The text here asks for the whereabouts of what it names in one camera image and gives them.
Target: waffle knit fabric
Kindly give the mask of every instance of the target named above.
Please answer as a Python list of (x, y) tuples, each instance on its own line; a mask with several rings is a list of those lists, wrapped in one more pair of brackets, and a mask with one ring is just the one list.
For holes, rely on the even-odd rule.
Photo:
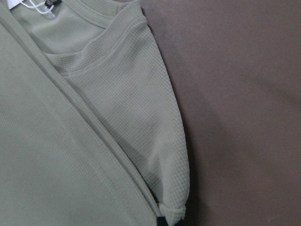
[(0, 225), (175, 225), (185, 135), (139, 2), (53, 12), (0, 2)]

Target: crew neckline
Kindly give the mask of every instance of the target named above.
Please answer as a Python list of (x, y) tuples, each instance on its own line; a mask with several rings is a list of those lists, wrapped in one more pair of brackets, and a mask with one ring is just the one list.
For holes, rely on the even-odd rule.
[(137, 17), (144, 17), (144, 22), (146, 22), (138, 0), (125, 3), (112, 0), (89, 0), (89, 3), (93, 3), (90, 6), (84, 1), (64, 0), (63, 3), (80, 17), (105, 29), (91, 39), (81, 51), (63, 54), (43, 52), (61, 74), (82, 70), (95, 61), (105, 59)]

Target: clothing tag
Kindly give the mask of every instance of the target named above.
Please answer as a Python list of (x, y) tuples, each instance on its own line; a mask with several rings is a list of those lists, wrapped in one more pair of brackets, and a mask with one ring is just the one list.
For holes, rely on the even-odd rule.
[(8, 9), (12, 9), (16, 5), (18, 5), (20, 3), (20, 1), (19, 0), (6, 0), (6, 3), (8, 4)]

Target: brown surface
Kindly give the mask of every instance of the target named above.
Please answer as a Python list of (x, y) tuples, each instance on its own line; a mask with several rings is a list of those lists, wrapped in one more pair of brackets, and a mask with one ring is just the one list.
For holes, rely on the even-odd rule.
[(186, 226), (301, 225), (301, 1), (141, 0), (186, 129)]

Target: sage green garment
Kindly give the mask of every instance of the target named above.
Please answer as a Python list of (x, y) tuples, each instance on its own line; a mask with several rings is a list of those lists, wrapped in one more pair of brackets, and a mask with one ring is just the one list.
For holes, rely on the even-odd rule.
[(139, 2), (53, 12), (0, 2), (0, 225), (174, 225), (185, 136)]

